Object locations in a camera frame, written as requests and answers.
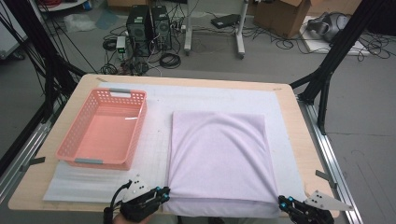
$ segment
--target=purple towel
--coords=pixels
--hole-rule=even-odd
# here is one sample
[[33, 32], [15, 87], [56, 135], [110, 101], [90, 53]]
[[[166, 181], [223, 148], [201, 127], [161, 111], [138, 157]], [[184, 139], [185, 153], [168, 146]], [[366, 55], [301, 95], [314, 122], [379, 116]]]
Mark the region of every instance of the purple towel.
[[165, 210], [190, 217], [278, 217], [264, 121], [264, 115], [174, 112]]

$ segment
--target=computer tower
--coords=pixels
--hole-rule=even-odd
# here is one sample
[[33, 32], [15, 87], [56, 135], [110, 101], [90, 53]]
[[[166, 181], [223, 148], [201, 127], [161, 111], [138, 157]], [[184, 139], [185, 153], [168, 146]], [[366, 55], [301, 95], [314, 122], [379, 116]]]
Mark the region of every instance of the computer tower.
[[152, 22], [154, 25], [154, 37], [156, 37], [157, 49], [166, 50], [172, 48], [171, 29], [168, 13], [165, 6], [151, 8]]
[[132, 6], [126, 22], [126, 28], [131, 40], [134, 56], [149, 56], [149, 44], [153, 39], [149, 7], [146, 5]]

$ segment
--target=wooden table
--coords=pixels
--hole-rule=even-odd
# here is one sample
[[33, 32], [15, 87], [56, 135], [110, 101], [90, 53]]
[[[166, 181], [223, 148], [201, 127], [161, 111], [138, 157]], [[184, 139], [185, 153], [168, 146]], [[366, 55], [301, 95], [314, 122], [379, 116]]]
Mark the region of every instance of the wooden table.
[[322, 165], [320, 164], [318, 154], [305, 125], [295, 95], [291, 87], [287, 84], [166, 77], [86, 75], [78, 83], [76, 90], [36, 155], [37, 158], [46, 157], [46, 161], [32, 165], [29, 168], [8, 202], [10, 209], [103, 212], [104, 207], [108, 206], [108, 204], [104, 203], [45, 202], [42, 200], [58, 163], [58, 160], [55, 158], [55, 151], [64, 139], [67, 130], [84, 103], [89, 91], [97, 87], [101, 82], [273, 91], [277, 96], [282, 111], [297, 166], [304, 182], [305, 193], [310, 195], [318, 189], [328, 195], [332, 195], [328, 182], [315, 175], [316, 170], [323, 171]]

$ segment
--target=desk leg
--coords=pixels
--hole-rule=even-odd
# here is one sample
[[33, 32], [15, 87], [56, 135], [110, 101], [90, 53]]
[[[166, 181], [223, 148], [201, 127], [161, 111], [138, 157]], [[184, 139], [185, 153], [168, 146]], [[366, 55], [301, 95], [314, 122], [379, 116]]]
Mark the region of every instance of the desk leg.
[[192, 26], [191, 26], [191, 1], [187, 1], [187, 24], [186, 24], [186, 37], [184, 39], [184, 52], [187, 56], [190, 55], [191, 39], [192, 39]]
[[186, 39], [184, 40], [184, 52], [187, 56], [190, 55], [191, 50], [192, 29], [186, 29]]
[[245, 17], [248, 11], [248, 0], [244, 0], [242, 5], [241, 20], [239, 21], [239, 27], [235, 30], [236, 44], [238, 46], [238, 54], [243, 59], [245, 57], [245, 46], [242, 37], [242, 31], [244, 29]]

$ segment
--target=basket handle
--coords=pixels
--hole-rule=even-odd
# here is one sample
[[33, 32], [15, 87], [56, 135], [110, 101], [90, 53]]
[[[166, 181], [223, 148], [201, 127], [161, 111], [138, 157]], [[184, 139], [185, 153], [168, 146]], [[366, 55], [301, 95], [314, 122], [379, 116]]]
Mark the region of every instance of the basket handle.
[[75, 158], [75, 162], [89, 164], [103, 164], [103, 160]]
[[115, 92], [115, 93], [131, 93], [131, 90], [126, 90], [126, 89], [110, 88], [108, 90], [110, 92]]

